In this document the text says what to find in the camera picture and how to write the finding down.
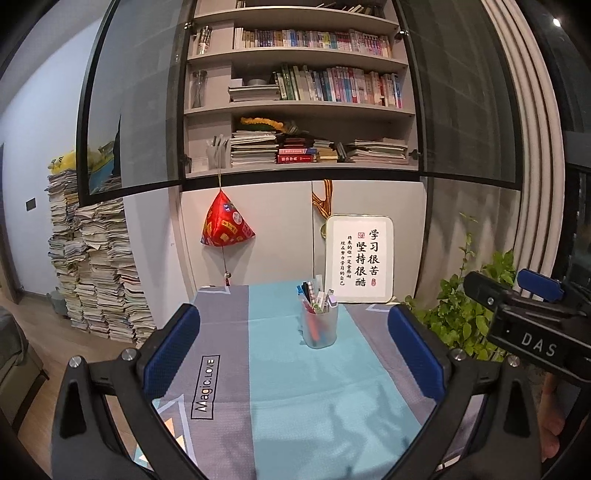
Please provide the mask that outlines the person's right hand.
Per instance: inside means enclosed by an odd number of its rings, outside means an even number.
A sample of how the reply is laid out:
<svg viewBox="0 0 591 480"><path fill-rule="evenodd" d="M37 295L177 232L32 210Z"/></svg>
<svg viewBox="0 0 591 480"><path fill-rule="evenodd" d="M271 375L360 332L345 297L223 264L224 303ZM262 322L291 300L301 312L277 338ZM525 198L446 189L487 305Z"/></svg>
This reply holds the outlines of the person's right hand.
<svg viewBox="0 0 591 480"><path fill-rule="evenodd" d="M560 435L581 393L580 388L558 376L545 375L537 413L542 461L554 458L559 452Z"/></svg>

